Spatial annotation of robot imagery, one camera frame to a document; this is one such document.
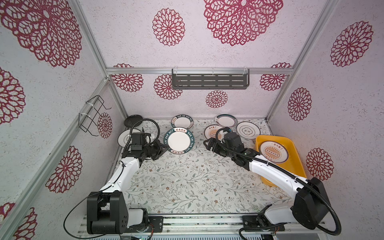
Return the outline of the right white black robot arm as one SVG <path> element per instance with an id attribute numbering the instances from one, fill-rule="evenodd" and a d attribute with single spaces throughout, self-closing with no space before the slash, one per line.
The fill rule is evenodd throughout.
<path id="1" fill-rule="evenodd" d="M 245 148 L 235 133 L 230 133 L 223 141 L 216 138 L 207 139 L 204 146 L 208 151 L 231 158 L 236 165 L 268 179 L 293 198 L 291 205 L 265 207 L 259 214 L 262 218 L 261 229 L 268 230 L 288 223 L 299 223 L 307 229 L 318 228 L 331 234 L 332 231 L 321 226 L 323 218 L 331 214 L 336 222 L 335 234 L 339 234 L 340 220 L 330 204 L 324 184 L 319 179 L 308 180 L 273 164 L 259 152 Z"/>

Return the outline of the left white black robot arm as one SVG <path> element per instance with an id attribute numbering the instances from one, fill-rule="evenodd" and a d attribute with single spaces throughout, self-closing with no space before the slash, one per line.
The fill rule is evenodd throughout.
<path id="1" fill-rule="evenodd" d="M 87 232 L 90 235 L 121 235 L 129 228 L 144 232 L 149 228 L 148 212 L 144 208 L 129 209 L 124 191 L 143 161 L 157 160 L 169 146 L 159 140 L 147 147 L 133 147 L 122 153 L 122 163 L 107 184 L 87 198 Z"/>

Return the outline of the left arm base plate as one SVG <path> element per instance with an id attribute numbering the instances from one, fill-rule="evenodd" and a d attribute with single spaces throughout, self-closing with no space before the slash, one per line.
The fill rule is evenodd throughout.
<path id="1" fill-rule="evenodd" d="M 124 233 L 162 233 L 164 226 L 163 216 L 149 216 L 141 225 L 128 227 Z"/>

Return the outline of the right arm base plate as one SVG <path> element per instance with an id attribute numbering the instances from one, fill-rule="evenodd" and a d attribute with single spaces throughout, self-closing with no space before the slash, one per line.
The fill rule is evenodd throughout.
<path id="1" fill-rule="evenodd" d="M 272 224 L 266 217 L 259 215 L 245 215 L 242 216 L 243 229 L 245 231 L 277 231 L 284 228 L 286 223 Z"/>

